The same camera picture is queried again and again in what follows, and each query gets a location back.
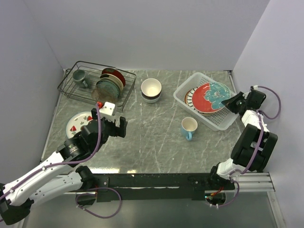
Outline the white watermelon pattern plate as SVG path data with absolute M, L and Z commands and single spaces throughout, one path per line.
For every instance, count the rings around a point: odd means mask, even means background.
M 76 133 L 80 132 L 84 126 L 92 121 L 92 119 L 90 111 L 75 114 L 66 125 L 67 138 L 72 138 Z

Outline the red rimmed bottom plate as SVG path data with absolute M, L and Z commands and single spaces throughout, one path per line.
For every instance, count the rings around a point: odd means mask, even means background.
M 198 87 L 192 96 L 194 108 L 205 114 L 224 108 L 222 101 L 230 98 L 230 89 L 219 82 L 208 82 Z

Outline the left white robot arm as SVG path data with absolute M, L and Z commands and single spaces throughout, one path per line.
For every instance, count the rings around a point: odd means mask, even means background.
M 70 191 L 92 191 L 95 178 L 82 163 L 91 159 L 109 137 L 126 136 L 128 122 L 93 108 L 92 120 L 27 174 L 0 186 L 0 220 L 6 225 L 27 217 L 32 207 Z

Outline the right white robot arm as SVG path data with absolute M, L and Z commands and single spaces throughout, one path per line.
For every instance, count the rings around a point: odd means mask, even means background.
M 252 86 L 248 93 L 240 92 L 234 97 L 222 101 L 231 112 L 238 114 L 244 125 L 238 141 L 232 149 L 231 156 L 225 162 L 213 166 L 208 177 L 208 185 L 212 189 L 225 187 L 233 178 L 253 171 L 263 171 L 277 143 L 278 136 L 270 132 L 264 123 L 264 117 L 276 119 L 281 112 L 281 100 L 278 99 L 278 111 L 274 117 L 268 116 L 260 109 L 266 94 L 259 91 L 261 86 Z

